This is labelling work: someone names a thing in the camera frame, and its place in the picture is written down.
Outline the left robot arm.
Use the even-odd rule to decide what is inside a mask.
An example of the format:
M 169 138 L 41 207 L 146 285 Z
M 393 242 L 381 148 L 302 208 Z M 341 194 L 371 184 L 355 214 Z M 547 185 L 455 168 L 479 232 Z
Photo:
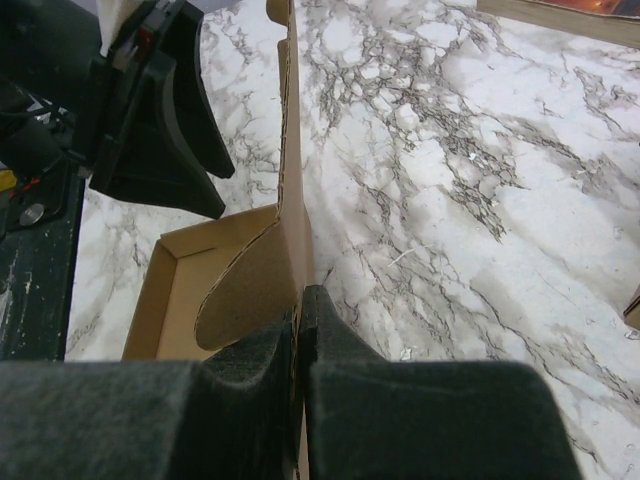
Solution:
M 1 229 L 61 217 L 70 179 L 119 201 L 212 219 L 235 168 L 201 78 L 203 12 L 136 1 L 111 41 L 73 1 L 1 5 Z

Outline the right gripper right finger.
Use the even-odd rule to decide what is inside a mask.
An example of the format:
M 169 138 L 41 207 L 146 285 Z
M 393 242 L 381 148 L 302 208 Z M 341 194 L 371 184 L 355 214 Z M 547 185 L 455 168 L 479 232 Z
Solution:
M 315 479 L 577 479 L 550 388 L 512 361 L 389 361 L 304 292 Z

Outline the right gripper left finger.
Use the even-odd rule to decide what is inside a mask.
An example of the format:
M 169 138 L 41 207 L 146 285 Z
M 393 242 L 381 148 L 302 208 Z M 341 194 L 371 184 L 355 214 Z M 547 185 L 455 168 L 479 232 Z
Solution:
M 299 479 L 299 312 L 204 361 L 5 361 L 5 479 Z

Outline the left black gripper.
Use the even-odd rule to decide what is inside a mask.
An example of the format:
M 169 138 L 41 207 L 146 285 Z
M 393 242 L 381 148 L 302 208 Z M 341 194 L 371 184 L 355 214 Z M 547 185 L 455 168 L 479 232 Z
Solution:
M 70 5 L 74 42 L 88 50 L 71 155 L 90 187 L 220 218 L 225 204 L 206 171 L 228 179 L 235 167 L 202 80 L 204 13 L 188 1 Z

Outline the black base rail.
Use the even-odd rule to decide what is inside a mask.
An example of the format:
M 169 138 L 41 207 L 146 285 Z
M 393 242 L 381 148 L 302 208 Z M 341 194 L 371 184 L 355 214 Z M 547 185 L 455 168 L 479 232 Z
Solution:
M 1 240 L 1 358 L 62 360 L 85 181 L 70 174 L 62 215 Z

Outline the dark orange book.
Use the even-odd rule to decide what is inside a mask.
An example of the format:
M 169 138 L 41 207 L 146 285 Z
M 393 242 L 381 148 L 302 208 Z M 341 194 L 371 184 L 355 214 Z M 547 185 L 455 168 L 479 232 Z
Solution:
M 639 48 L 638 0 L 477 0 L 478 11 Z

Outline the small closed cardboard box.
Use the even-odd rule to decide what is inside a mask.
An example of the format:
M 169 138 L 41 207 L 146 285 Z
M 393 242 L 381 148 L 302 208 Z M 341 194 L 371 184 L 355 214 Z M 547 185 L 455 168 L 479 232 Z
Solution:
M 640 287 L 637 287 L 630 303 L 625 308 L 623 320 L 629 327 L 640 330 Z

